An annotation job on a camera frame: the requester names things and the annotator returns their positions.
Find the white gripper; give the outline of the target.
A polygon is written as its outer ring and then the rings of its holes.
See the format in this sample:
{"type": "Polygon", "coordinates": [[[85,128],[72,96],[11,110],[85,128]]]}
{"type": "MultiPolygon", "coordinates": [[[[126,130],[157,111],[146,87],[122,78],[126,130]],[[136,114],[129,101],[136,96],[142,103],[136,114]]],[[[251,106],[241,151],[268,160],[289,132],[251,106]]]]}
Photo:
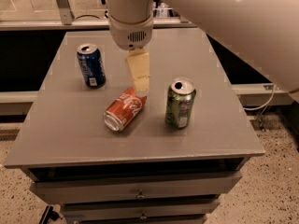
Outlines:
{"type": "Polygon", "coordinates": [[[152,37],[153,15],[140,22],[118,21],[113,16],[108,18],[109,31],[117,46],[130,50],[125,59],[136,94],[147,96],[150,91],[150,55],[144,50],[152,37]]]}

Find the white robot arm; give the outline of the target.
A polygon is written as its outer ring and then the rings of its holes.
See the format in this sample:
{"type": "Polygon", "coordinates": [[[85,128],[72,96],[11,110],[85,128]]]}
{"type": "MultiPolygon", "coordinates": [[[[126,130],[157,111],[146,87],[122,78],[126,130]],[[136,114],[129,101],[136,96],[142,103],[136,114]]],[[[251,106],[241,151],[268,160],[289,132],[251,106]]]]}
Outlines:
{"type": "MultiPolygon", "coordinates": [[[[162,0],[299,101],[299,0],[162,0]]],[[[153,0],[107,0],[109,29],[125,50],[151,40],[153,0]]]]}

